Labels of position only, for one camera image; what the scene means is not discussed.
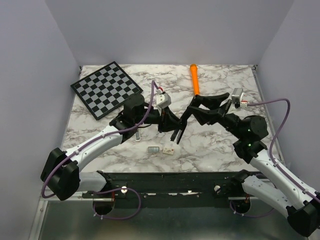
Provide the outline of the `white staples box sleeve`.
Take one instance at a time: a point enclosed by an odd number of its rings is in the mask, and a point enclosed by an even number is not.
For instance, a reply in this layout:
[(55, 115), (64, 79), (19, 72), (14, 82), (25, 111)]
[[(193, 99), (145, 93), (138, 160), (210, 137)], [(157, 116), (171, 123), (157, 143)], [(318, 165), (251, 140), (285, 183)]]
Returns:
[(172, 147), (164, 147), (162, 152), (166, 155), (174, 155), (175, 149)]

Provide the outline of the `light blue stapler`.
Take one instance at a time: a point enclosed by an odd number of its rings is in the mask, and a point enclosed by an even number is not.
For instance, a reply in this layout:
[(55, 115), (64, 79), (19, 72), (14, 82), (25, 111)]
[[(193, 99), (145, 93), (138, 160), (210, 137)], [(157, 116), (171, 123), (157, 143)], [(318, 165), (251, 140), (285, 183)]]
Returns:
[(141, 140), (141, 131), (140, 129), (137, 130), (137, 132), (135, 133), (135, 141), (139, 142)]

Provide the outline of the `black stapler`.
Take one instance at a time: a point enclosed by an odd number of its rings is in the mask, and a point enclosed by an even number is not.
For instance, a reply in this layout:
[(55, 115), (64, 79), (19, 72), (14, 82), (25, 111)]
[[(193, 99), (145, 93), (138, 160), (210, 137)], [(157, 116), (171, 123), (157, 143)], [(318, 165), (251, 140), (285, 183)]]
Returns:
[(190, 104), (187, 106), (187, 108), (185, 109), (185, 111), (183, 112), (182, 116), (180, 117), (179, 121), (178, 121), (178, 126), (177, 128), (174, 130), (173, 134), (170, 137), (170, 140), (172, 142), (176, 142), (176, 144), (178, 145), (181, 141), (181, 138), (183, 136), (183, 133), (187, 127), (187, 123), (188, 123), (188, 118), (191, 116), (191, 111), (189, 110), (190, 107), (195, 107), (197, 105), (197, 101), (198, 101), (198, 95), (195, 95)]

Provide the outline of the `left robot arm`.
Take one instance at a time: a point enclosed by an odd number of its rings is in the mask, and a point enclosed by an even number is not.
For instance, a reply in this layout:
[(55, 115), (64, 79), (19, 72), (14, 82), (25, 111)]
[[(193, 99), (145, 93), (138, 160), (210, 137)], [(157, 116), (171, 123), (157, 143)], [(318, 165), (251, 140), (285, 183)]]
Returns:
[(124, 102), (123, 110), (99, 134), (65, 151), (58, 147), (52, 150), (40, 175), (44, 188), (49, 188), (61, 201), (76, 192), (95, 192), (101, 198), (107, 197), (111, 185), (102, 172), (83, 172), (83, 169), (134, 136), (139, 123), (157, 125), (160, 133), (175, 130), (179, 118), (169, 108), (170, 96), (158, 93), (155, 102), (153, 107), (140, 93), (132, 94)]

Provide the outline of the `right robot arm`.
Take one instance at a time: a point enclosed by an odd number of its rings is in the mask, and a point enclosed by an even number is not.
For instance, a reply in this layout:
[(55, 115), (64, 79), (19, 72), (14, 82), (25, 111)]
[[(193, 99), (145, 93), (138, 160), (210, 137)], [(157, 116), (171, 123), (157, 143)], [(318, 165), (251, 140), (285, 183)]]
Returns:
[(271, 187), (249, 174), (233, 180), (230, 191), (236, 196), (246, 193), (257, 197), (281, 213), (298, 234), (309, 237), (320, 226), (320, 193), (294, 175), (274, 157), (272, 148), (262, 142), (269, 134), (264, 117), (240, 118), (229, 113), (231, 105), (239, 108), (246, 104), (247, 101), (240, 97), (232, 97), (222, 104), (218, 96), (196, 95), (186, 111), (200, 125), (220, 124), (234, 135), (237, 138), (233, 144), (236, 155), (274, 184)]

